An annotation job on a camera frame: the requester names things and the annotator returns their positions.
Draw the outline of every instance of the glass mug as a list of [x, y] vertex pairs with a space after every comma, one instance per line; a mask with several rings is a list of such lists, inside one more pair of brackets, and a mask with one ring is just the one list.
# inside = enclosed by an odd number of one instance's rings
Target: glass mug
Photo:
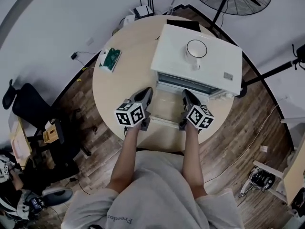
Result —
[[185, 58], [192, 65], [193, 70], [200, 69], [200, 59], [207, 54], [206, 45], [200, 40], [191, 40], [185, 47]]

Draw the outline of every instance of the black tripod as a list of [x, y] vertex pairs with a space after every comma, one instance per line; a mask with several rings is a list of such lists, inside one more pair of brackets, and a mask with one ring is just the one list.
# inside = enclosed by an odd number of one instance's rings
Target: black tripod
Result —
[[291, 67], [295, 67], [295, 70], [297, 70], [297, 67], [296, 65], [298, 64], [300, 66], [300, 68], [302, 68], [303, 70], [305, 70], [305, 68], [303, 66], [301, 66], [301, 63], [305, 63], [305, 44], [301, 47], [299, 47], [297, 50], [296, 50], [296, 53], [295, 53], [295, 47], [294, 45], [292, 44], [292, 50], [294, 52], [294, 56], [297, 57], [295, 60], [292, 60], [292, 61], [289, 61], [287, 63], [284, 63], [283, 65], [271, 70], [271, 71], [268, 71], [266, 72], [265, 74], [262, 74], [260, 76], [257, 76], [247, 82], [245, 82], [244, 80], [242, 80], [242, 88], [241, 88], [241, 91], [240, 91], [240, 94], [237, 96], [238, 98], [242, 98], [244, 97], [246, 94], [247, 94], [247, 87], [248, 85], [251, 85], [255, 82], [258, 82], [258, 81], [261, 81], [262, 79], [265, 79], [269, 76], [272, 76], [272, 75], [275, 75], [277, 73], [280, 73], [281, 71], [284, 71], [286, 69], [289, 69]]

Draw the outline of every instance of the person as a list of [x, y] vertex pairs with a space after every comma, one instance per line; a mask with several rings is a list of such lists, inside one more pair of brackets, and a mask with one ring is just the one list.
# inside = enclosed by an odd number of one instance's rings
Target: person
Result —
[[128, 128], [106, 188], [77, 192], [62, 229], [240, 229], [230, 189], [212, 196], [204, 189], [198, 130], [187, 123], [184, 156], [136, 152], [140, 125]]

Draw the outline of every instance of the shirt sleeve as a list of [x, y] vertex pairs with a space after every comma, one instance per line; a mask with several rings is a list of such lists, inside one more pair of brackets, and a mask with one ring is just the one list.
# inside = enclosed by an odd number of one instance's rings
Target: shirt sleeve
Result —
[[244, 229], [231, 189], [225, 189], [217, 195], [206, 195], [196, 199], [196, 203], [207, 217], [209, 223], [217, 229]]
[[94, 194], [87, 195], [78, 191], [61, 224], [61, 229], [87, 229], [107, 215], [118, 193], [104, 188]]

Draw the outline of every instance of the round table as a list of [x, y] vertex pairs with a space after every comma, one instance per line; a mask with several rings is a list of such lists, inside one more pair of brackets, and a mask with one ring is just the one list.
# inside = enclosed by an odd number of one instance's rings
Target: round table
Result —
[[[106, 43], [106, 48], [120, 49], [122, 54], [112, 73], [99, 68], [97, 60], [93, 74], [93, 96], [105, 124], [121, 139], [124, 128], [118, 125], [114, 111], [126, 98], [148, 86], [153, 88], [153, 99], [148, 111], [153, 116], [177, 119], [183, 112], [182, 97], [156, 89], [156, 75], [150, 69], [154, 52], [166, 20], [188, 20], [177, 16], [158, 15], [135, 21], [118, 31]], [[212, 35], [200, 26], [203, 33]], [[199, 143], [212, 136], [223, 124], [231, 110], [234, 98], [210, 100], [208, 109], [215, 120], [208, 130], [201, 131]], [[185, 132], [151, 121], [146, 132], [140, 131], [138, 147], [151, 150], [184, 150]]]

